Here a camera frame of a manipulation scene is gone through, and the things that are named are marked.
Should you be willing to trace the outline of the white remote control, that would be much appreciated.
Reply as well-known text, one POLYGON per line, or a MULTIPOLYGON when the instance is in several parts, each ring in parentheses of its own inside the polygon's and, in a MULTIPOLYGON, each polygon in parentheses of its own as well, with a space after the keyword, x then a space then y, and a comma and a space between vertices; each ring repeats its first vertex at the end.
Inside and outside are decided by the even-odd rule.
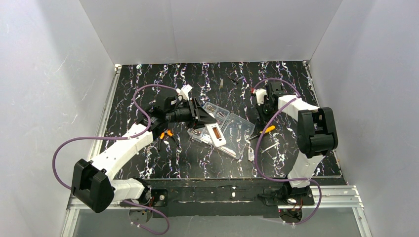
POLYGON ((227 144, 227 141, 221 132, 218 123, 205 124, 205 128, 207 129, 211 138, 211 142, 215 147, 218 148, 227 144))

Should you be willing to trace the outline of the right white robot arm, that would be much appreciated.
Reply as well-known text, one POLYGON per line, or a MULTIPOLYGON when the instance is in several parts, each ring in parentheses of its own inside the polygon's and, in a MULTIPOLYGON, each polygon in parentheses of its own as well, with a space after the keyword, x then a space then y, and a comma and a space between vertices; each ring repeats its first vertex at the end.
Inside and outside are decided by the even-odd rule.
POLYGON ((265 88, 253 89, 252 95, 256 98, 256 109, 262 121, 270 123, 277 112, 296 121, 299 151, 278 196, 283 199, 307 196, 310 179, 318 164, 338 146, 332 109, 306 103, 298 92, 287 94, 282 82, 268 82, 265 88))

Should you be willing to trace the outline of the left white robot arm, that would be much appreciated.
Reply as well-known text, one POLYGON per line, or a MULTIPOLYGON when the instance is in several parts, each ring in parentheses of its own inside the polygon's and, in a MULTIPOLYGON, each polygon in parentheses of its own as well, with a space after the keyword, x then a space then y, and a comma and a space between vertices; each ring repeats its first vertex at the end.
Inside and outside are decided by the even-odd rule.
POLYGON ((185 122, 188 128, 205 128, 215 147, 226 145, 226 139, 213 114, 201 107, 195 97, 185 93, 160 97, 146 111, 144 118, 135 123, 122 140, 90 161, 79 160, 74 167, 71 193, 96 213, 104 211, 112 202, 126 199, 140 204, 152 201, 151 186, 140 178, 115 180, 117 172, 143 148, 159 139, 170 123, 185 122))

